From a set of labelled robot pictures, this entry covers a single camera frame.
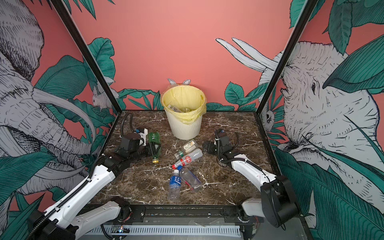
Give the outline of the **green bottle green label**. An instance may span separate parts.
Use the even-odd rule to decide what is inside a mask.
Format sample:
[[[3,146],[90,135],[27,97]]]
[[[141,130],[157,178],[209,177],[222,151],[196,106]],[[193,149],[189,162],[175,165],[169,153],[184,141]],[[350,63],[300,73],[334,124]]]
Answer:
[[[160,134],[158,132],[149,133],[149,144],[150,144],[150,153],[152,156],[152,163],[156,164],[159,162],[161,154],[161,141]]]

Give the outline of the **crushed clear bottle blue cap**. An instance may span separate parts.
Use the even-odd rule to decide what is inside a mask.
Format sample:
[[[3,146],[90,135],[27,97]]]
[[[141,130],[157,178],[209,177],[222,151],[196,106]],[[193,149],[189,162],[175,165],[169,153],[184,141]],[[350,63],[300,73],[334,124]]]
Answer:
[[[202,182],[186,167],[178,166],[177,170],[180,176],[189,189],[193,192],[198,192],[203,188]]]

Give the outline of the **clear bottle white cap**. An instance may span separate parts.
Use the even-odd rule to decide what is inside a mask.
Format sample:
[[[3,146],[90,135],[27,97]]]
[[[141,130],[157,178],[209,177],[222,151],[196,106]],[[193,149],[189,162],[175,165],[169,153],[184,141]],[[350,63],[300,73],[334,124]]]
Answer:
[[[168,105],[168,108],[169,108],[171,111],[176,112],[176,113],[185,113],[185,111],[183,111],[183,110],[181,110],[181,109],[179,109],[179,108],[177,108],[177,107],[174,107],[174,106],[172,106],[172,105]]]

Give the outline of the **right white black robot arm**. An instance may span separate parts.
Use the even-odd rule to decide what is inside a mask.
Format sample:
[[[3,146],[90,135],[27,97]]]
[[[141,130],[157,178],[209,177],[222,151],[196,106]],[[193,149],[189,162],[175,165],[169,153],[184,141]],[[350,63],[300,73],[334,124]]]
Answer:
[[[301,213],[292,183],[284,175],[269,173],[232,148],[231,144],[225,146],[219,140],[216,143],[205,141],[203,152],[216,155],[222,166],[229,166],[242,174],[259,190],[259,199],[250,198],[242,203],[247,216],[263,217],[278,228]]]

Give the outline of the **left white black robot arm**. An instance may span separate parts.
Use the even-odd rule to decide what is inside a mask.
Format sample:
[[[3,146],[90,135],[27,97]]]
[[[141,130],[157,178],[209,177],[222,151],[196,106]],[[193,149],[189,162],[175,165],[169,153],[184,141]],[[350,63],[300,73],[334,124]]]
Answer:
[[[93,228],[111,220],[126,222],[132,216],[130,203],[114,197],[105,205],[80,214],[83,207],[132,163],[155,156],[161,144],[148,143],[135,151],[123,148],[100,156],[89,175],[61,200],[44,212],[34,211],[28,219],[28,240],[77,240]]]

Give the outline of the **white ribbed plastic bin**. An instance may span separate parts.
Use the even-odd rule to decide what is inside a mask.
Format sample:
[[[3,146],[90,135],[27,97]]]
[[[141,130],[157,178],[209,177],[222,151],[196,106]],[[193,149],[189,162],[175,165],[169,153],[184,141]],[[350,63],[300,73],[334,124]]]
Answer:
[[[200,133],[203,118],[202,116],[197,118],[197,120],[191,124],[184,124],[177,120],[177,118],[169,111],[166,111],[166,115],[172,133],[176,138],[180,140],[191,140]]]

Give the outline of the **yellow plastic bin liner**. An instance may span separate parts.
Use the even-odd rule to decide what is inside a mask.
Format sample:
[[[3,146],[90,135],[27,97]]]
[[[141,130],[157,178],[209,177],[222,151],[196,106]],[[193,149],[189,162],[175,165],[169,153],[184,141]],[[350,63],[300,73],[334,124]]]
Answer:
[[[173,114],[184,124],[191,124],[207,112],[207,99],[203,91],[190,85],[176,85],[169,87],[161,95],[161,104],[165,111]],[[177,107],[185,113],[176,113],[168,105]]]

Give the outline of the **clear bottle red label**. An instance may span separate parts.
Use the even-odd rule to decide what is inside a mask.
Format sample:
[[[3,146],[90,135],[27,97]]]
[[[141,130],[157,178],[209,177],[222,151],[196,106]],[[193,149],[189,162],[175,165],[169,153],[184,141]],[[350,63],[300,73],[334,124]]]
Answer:
[[[172,169],[176,170],[179,166],[186,166],[190,163],[194,162],[195,160],[199,159],[203,156],[203,152],[201,149],[195,149],[191,153],[183,156],[181,159],[179,159],[175,164],[172,165]]]

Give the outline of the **small clear bottle cream label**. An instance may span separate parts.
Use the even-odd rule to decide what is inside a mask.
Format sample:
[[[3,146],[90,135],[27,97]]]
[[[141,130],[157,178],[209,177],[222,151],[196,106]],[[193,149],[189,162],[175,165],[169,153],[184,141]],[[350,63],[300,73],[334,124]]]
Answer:
[[[185,155],[193,152],[195,149],[198,148],[198,144],[195,140],[190,140],[189,142],[187,142],[185,145],[183,145],[183,147],[181,148],[181,150],[178,150],[174,156],[176,159],[181,159],[182,157],[184,157]]]

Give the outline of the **blue label bottle white cap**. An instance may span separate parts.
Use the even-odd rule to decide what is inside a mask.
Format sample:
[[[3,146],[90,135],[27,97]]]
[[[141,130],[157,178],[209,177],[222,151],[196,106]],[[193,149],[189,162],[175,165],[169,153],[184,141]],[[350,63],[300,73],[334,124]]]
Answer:
[[[180,171],[174,170],[169,183],[168,199],[170,201],[177,201],[179,199],[181,183],[182,179],[180,177]]]

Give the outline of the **white perforated vent strip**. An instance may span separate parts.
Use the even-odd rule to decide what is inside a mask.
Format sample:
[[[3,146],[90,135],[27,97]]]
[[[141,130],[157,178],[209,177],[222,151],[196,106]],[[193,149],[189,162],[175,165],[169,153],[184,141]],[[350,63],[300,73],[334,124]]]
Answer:
[[[113,236],[171,236],[171,235],[196,235],[196,236],[224,236],[241,237],[239,226],[160,226],[160,225],[105,225],[105,231]]]

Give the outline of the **black front rail frame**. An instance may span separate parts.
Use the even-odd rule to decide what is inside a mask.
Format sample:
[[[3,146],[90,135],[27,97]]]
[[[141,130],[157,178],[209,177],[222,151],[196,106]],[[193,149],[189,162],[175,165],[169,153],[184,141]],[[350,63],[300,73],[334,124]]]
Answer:
[[[224,219],[225,223],[263,223],[261,216],[250,217],[236,205],[130,205],[131,215],[125,223],[143,223],[154,218]]]

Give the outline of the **left black corner post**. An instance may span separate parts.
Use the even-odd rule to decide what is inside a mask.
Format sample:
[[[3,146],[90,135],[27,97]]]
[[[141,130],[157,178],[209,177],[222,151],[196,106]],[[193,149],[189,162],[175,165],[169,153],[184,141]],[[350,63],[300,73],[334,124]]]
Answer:
[[[67,10],[67,7],[65,6],[64,2],[59,0],[53,0],[51,1],[51,3],[55,8],[56,12],[58,13],[59,17],[61,18],[62,22],[66,26],[67,30],[69,31],[72,39],[76,43],[83,57],[85,58],[87,64],[91,69],[91,72],[95,75],[99,84],[105,91],[108,99],[111,101],[113,107],[115,108],[118,114],[121,114],[122,109],[120,108],[119,103],[114,97],[109,85],[107,84],[101,69],[99,68],[95,58],[93,57],[88,45],[85,43],[83,36],[79,32],[79,29],[77,28],[74,21],[72,20],[72,17],[70,16],[70,13]]]

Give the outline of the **black corner post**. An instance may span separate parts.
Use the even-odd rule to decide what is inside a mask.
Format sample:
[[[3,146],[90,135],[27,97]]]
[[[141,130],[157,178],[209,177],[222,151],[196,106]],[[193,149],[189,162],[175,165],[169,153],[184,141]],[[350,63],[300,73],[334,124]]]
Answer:
[[[59,17],[61,18],[62,22],[66,26],[67,30],[69,31],[72,39],[76,43],[83,57],[85,58],[87,64],[91,69],[91,72],[95,75],[99,84],[105,91],[108,99],[111,101],[113,107],[115,108],[118,114],[121,114],[122,109],[120,108],[119,103],[114,97],[109,85],[107,84],[101,69],[99,68],[95,58],[93,57],[88,45],[85,43],[83,36],[79,32],[79,29],[77,28],[74,21],[72,20],[72,17],[70,16],[70,13],[67,10],[67,7],[65,6],[64,2],[59,0],[53,0],[51,1],[51,3],[55,8],[56,12],[58,13]]]
[[[269,82],[268,87],[266,89],[266,92],[262,98],[262,101],[261,101],[261,103],[260,103],[260,105],[256,111],[256,115],[258,117],[261,115],[262,110],[265,107],[269,96],[271,95],[276,83],[280,79],[281,74],[282,74],[285,66],[287,65],[287,62],[290,59],[291,54],[295,49],[295,46],[296,46],[297,42],[299,41],[315,6],[317,5],[317,2],[318,1],[316,1],[316,0],[306,1],[305,5],[301,11],[300,17],[299,17],[299,19],[298,19],[298,21],[294,27],[294,30],[291,34],[291,37],[287,43],[287,46],[286,46],[286,48],[282,54],[282,57],[278,63],[278,66],[274,70],[274,74],[272,76],[272,79]]]

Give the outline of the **right black corner post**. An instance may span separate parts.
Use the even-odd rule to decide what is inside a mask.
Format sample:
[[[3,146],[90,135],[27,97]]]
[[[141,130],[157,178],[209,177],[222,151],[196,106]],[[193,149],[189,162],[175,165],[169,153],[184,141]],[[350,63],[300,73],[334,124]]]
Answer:
[[[269,96],[271,95],[276,83],[280,79],[281,74],[282,74],[285,66],[287,65],[287,62],[290,59],[291,54],[295,49],[295,46],[296,46],[297,42],[299,41],[315,6],[317,5],[317,2],[318,1],[316,1],[316,0],[306,1],[305,5],[301,11],[300,17],[299,17],[299,19],[298,19],[298,21],[294,27],[294,30],[291,34],[291,37],[287,43],[287,46],[286,46],[286,48],[282,54],[282,57],[278,63],[278,66],[274,70],[274,74],[272,76],[272,79],[269,82],[268,87],[266,89],[266,92],[262,98],[262,101],[261,101],[261,103],[260,103],[260,105],[256,111],[256,115],[258,117],[261,115],[262,110],[265,107]]]

